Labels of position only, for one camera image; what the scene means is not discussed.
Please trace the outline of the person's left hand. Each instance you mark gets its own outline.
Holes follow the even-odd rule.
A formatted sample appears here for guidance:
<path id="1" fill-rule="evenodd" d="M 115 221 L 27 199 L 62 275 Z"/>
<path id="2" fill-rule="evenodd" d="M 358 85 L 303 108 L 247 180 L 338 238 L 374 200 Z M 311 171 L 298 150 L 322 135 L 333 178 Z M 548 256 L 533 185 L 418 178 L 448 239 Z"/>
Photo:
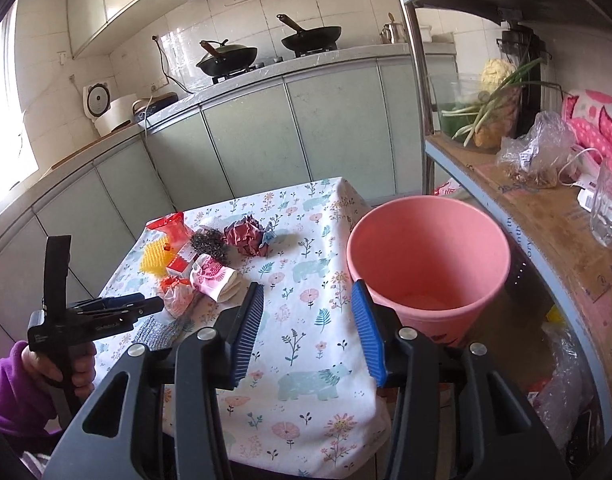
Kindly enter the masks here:
<path id="1" fill-rule="evenodd" d="M 93 342 L 83 346 L 83 353 L 71 359 L 71 382 L 74 393 L 79 399 L 85 400 L 93 391 L 93 380 L 96 375 L 95 365 L 96 348 Z M 21 363 L 26 373 L 34 380 L 40 389 L 48 390 L 48 379 L 61 382 L 63 375 L 57 366 L 43 353 L 36 353 L 26 347 L 21 352 Z"/>

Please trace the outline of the purple left sleeve forearm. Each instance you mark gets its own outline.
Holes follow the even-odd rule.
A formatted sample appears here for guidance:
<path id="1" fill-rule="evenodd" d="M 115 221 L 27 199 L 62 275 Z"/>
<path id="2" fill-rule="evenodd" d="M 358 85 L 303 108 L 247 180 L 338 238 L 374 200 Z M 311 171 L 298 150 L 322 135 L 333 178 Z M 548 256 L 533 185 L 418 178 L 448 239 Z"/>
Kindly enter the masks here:
<path id="1" fill-rule="evenodd" d="M 25 341 L 17 341 L 10 355 L 0 359 L 0 431 L 16 438 L 42 438 L 45 427 L 56 417 L 43 379 L 62 380 L 60 371 L 44 356 L 31 352 Z"/>

